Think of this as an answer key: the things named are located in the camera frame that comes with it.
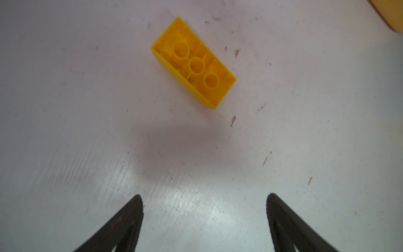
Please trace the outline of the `yellow lego brick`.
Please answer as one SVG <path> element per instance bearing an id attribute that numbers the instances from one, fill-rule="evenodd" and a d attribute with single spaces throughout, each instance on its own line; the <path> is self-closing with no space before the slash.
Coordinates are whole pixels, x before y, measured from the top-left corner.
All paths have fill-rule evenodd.
<path id="1" fill-rule="evenodd" d="M 160 65 L 207 108 L 216 109 L 237 81 L 180 17 L 151 50 Z"/>

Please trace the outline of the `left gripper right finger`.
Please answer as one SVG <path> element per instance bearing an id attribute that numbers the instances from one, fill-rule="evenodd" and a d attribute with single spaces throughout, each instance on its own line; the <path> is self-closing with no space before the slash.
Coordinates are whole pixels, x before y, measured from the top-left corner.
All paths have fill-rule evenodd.
<path id="1" fill-rule="evenodd" d="M 276 252 L 335 252 L 278 195 L 268 195 L 266 204 L 271 238 Z"/>

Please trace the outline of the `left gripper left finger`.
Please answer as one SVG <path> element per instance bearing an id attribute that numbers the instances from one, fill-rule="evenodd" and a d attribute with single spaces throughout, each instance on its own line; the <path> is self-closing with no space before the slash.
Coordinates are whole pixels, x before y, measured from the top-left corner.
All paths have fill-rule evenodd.
<path id="1" fill-rule="evenodd" d="M 77 252 L 134 252 L 144 217 L 143 202 L 135 195 Z"/>

